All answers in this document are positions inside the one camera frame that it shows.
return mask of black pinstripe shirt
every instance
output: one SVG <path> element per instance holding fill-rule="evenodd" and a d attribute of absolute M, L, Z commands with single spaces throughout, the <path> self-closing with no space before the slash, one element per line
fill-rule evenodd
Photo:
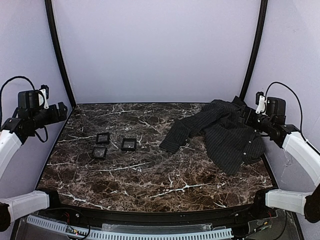
<path fill-rule="evenodd" d="M 204 131 L 209 158 L 226 174 L 236 174 L 242 163 L 258 162 L 265 151 L 260 134 L 239 122 L 241 105 L 238 97 L 206 104 L 197 114 L 176 120 L 160 147 L 175 153 L 187 138 Z"/>

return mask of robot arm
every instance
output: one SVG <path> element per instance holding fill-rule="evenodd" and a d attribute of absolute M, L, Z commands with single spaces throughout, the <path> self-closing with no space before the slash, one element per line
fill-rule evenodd
<path fill-rule="evenodd" d="M 65 121 L 67 107 L 63 102 L 58 107 L 48 105 L 49 88 L 42 85 L 39 90 L 18 94 L 18 107 L 7 119 L 0 132 L 0 180 L 14 154 L 34 137 L 37 129 Z M 28 194 L 0 199 L 0 232 L 5 231 L 15 220 L 35 211 L 57 207 L 60 203 L 57 191 L 41 189 Z"/>
<path fill-rule="evenodd" d="M 256 95 L 256 110 L 244 107 L 241 120 L 250 127 L 270 136 L 280 148 L 292 155 L 311 177 L 314 192 L 294 192 L 281 189 L 264 189 L 257 192 L 252 213 L 258 213 L 261 205 L 299 213 L 311 222 L 320 221 L 320 155 L 303 138 L 300 131 L 291 124 L 285 124 L 286 102 L 268 97 L 263 92 Z"/>

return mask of black square frame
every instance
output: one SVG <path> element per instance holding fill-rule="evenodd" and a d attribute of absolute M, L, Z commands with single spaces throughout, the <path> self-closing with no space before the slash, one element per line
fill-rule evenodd
<path fill-rule="evenodd" d="M 99 141 L 100 136 L 106 136 L 106 140 Z M 109 132 L 101 132 L 96 135 L 95 143 L 96 144 L 109 144 L 110 142 L 110 133 Z"/>
<path fill-rule="evenodd" d="M 97 151 L 104 150 L 103 155 L 97 155 Z M 107 147 L 106 146 L 94 146 L 92 150 L 92 158 L 93 159 L 105 159 L 107 155 Z"/>
<path fill-rule="evenodd" d="M 125 143 L 133 143 L 133 147 L 125 147 Z M 135 152 L 137 148 L 137 139 L 136 138 L 124 138 L 121 144 L 121 151 L 130 151 Z"/>

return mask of small black square object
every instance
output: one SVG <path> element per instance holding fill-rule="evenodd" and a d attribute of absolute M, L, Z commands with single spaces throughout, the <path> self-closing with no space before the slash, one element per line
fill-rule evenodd
<path fill-rule="evenodd" d="M 121 151 L 131 151 L 134 152 L 137 148 L 136 138 L 124 138 L 122 140 Z"/>
<path fill-rule="evenodd" d="M 109 144 L 109 142 L 110 142 L 109 132 L 102 132 L 96 135 L 96 138 L 95 138 L 96 144 Z"/>
<path fill-rule="evenodd" d="M 105 146 L 94 146 L 92 151 L 93 159 L 105 159 L 107 154 L 107 147 Z"/>

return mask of white cable tray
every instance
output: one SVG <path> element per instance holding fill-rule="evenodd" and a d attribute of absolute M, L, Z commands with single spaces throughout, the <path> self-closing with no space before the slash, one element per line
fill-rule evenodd
<path fill-rule="evenodd" d="M 47 229 L 59 234 L 68 235 L 70 237 L 81 238 L 72 233 L 66 232 L 66 224 L 52 221 L 39 216 L 29 215 L 26 219 L 28 224 Z M 88 229 L 72 226 L 79 233 L 85 235 Z M 88 240 L 228 240 L 233 238 L 231 228 L 212 230 L 195 233 L 180 233 L 180 234 L 133 234 L 133 233 L 119 233 L 108 232 L 91 229 Z"/>

